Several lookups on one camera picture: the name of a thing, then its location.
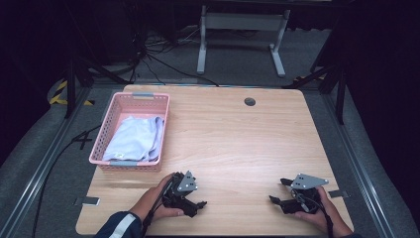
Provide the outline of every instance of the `wooden table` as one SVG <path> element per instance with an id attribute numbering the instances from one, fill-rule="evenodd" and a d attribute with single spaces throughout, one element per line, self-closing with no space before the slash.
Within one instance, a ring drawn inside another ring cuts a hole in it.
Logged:
<path id="1" fill-rule="evenodd" d="M 162 169 L 110 172 L 97 168 L 76 224 L 94 234 L 116 211 L 127 210 L 172 172 L 190 170 L 198 189 L 187 196 L 208 201 L 193 218 L 164 218 L 149 235 L 317 235 L 312 225 L 282 213 L 269 195 L 290 199 L 281 178 L 297 174 L 327 179 L 338 189 L 305 99 L 299 90 L 205 86 L 129 85 L 124 91 L 170 94 Z M 248 106 L 248 97 L 256 101 Z M 351 228 L 341 197 L 332 199 Z"/>

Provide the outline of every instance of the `sleeve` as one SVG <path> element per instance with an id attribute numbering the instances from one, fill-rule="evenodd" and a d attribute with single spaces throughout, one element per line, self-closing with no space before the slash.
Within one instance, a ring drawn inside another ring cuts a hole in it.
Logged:
<path id="1" fill-rule="evenodd" d="M 342 238 L 364 238 L 362 235 L 358 234 L 358 233 L 353 233 L 351 235 L 348 236 L 343 236 Z"/>
<path id="2" fill-rule="evenodd" d="M 119 211 L 109 217 L 95 238 L 143 238 L 142 220 L 129 211 Z"/>

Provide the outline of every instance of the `gray floor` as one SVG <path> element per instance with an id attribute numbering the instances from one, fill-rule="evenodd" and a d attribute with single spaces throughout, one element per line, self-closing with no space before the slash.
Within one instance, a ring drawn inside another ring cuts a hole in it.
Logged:
<path id="1" fill-rule="evenodd" d="M 309 68 L 328 35 L 328 31 L 287 31 L 279 51 L 286 77 L 279 78 L 267 50 L 271 39 L 275 39 L 273 34 L 209 34 L 206 71 L 202 76 L 221 85 L 280 87 L 291 83 L 296 76 L 310 73 Z M 209 84 L 208 80 L 196 76 L 199 49 L 196 41 L 199 39 L 192 40 L 168 53 L 152 55 L 186 74 L 155 59 L 145 59 L 136 70 L 136 83 Z M 128 79 L 130 75 L 121 76 Z M 60 78 L 49 99 L 59 83 Z M 350 195 L 345 202 L 356 231 L 373 238 L 420 237 L 408 208 L 380 165 L 351 94 L 347 91 L 345 125 L 340 126 L 332 109 L 335 92 L 321 95 L 316 90 L 317 84 L 311 82 L 300 90 L 305 95 L 339 187 Z M 81 150 L 81 143 L 75 142 L 59 156 L 56 164 L 52 161 L 72 138 L 101 123 L 112 93 L 122 89 L 123 85 L 97 78 L 92 88 L 78 88 L 79 104 L 94 100 L 93 106 L 80 105 L 72 117 L 64 120 L 65 106 L 54 104 L 22 139 L 0 169 L 1 237 L 31 237 L 39 199 L 35 195 L 39 194 L 43 181 L 42 178 L 37 180 L 37 175 L 45 178 L 43 169 L 52 166 L 36 237 L 80 237 L 75 224 L 81 207 L 73 203 L 86 194 L 93 176 L 95 167 L 88 162 L 93 143 L 86 143 Z M 97 133 L 98 130 L 92 131 L 89 138 L 94 140 Z"/>

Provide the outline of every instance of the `white cloth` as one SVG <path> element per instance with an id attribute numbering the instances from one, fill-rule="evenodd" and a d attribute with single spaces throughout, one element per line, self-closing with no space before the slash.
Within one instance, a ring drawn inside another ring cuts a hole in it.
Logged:
<path id="1" fill-rule="evenodd" d="M 128 117 L 121 122 L 105 150 L 103 161 L 153 161 L 160 151 L 163 120 Z"/>

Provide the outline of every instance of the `metal stand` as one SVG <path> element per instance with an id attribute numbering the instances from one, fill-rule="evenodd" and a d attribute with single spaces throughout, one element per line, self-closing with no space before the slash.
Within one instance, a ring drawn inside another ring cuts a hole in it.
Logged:
<path id="1" fill-rule="evenodd" d="M 287 26 L 290 11 L 284 11 L 283 15 L 257 15 L 257 14 L 227 14 L 207 13 L 206 6 L 201 9 L 201 45 L 198 54 L 197 73 L 203 74 L 206 63 L 206 30 L 207 29 L 240 29 L 257 31 L 277 31 L 275 44 L 270 44 L 270 52 L 275 69 L 279 77 L 285 77 L 284 67 L 281 63 L 278 49 Z"/>
<path id="2" fill-rule="evenodd" d="M 322 94 L 329 94 L 338 84 L 337 101 L 336 101 L 336 116 L 341 125 L 344 125 L 343 121 L 343 106 L 344 96 L 346 91 L 346 73 L 342 63 L 335 65 L 325 66 L 305 77 L 296 77 L 293 83 L 290 85 L 283 86 L 284 89 L 296 89 L 306 83 L 318 79 L 320 76 L 325 75 L 324 80 L 318 86 L 318 90 Z"/>
<path id="3" fill-rule="evenodd" d="M 76 106 L 76 79 L 80 82 L 82 87 L 90 87 L 94 80 L 89 68 L 93 68 L 102 75 L 105 75 L 119 84 L 133 84 L 113 72 L 107 70 L 105 67 L 98 65 L 89 59 L 84 59 L 79 56 L 73 56 L 68 64 L 66 81 L 67 81 L 67 111 L 64 118 L 68 118 Z"/>

